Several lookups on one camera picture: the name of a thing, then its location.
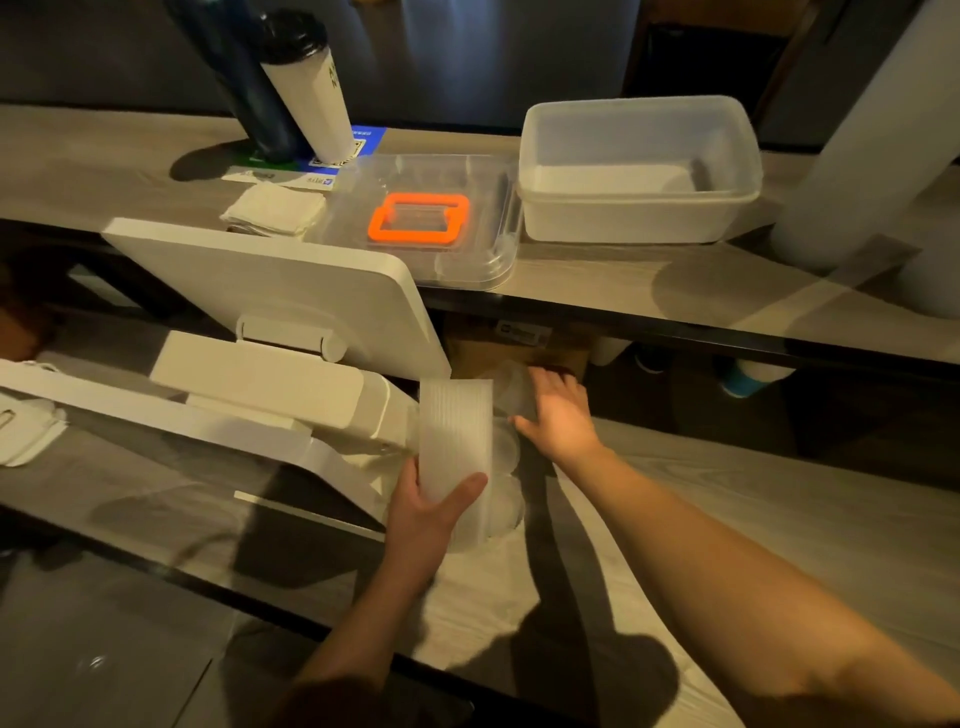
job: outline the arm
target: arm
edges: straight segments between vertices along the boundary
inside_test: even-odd
[[[453,526],[486,484],[487,477],[475,473],[442,502],[429,503],[420,494],[416,461],[404,464],[387,512],[383,562],[367,590],[307,660],[272,725],[372,720],[374,698],[387,679],[407,615],[440,567]]]
[[[719,686],[903,721],[960,717],[953,688],[813,579],[606,449],[572,376],[531,376],[540,422],[515,418],[516,428],[596,507],[658,614]]]

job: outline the orange handle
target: orange handle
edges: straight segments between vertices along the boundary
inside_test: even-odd
[[[397,205],[437,205],[445,206],[443,231],[404,231],[384,230],[385,224],[396,219]],[[378,243],[424,243],[427,245],[449,245],[457,239],[461,228],[467,221],[470,200],[466,195],[441,195],[433,192],[391,192],[383,205],[373,211],[367,235]]]

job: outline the black cup lid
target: black cup lid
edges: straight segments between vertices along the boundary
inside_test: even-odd
[[[326,28],[309,12],[265,12],[260,16],[260,25],[257,51],[261,63],[296,63],[326,47]]]

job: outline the wood grain surface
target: wood grain surface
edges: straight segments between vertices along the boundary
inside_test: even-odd
[[[146,383],[159,328],[95,317],[44,359],[78,376]],[[171,569],[333,625],[382,545],[232,497],[323,509],[319,481],[230,450],[71,412],[29,466],[0,473],[0,503]],[[596,420],[639,471],[822,580],[960,687],[960,494]],[[605,726],[735,726],[672,638],[596,511],[525,448],[525,517],[448,555],[398,651]]]
[[[243,185],[220,175],[233,119],[0,106],[0,218],[100,231],[113,217],[220,229]],[[517,137],[388,130],[381,153],[515,154]],[[825,278],[763,254],[762,235],[813,158],[764,153],[763,195],[708,246],[605,246],[524,238],[511,296],[960,363],[960,323],[899,303],[892,272],[960,232],[950,167],[884,235]]]

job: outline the person's left hand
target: person's left hand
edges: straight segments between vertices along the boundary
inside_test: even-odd
[[[403,464],[387,510],[386,550],[380,567],[419,594],[437,573],[453,526],[487,486],[483,473],[468,475],[439,503],[420,492],[417,461]]]

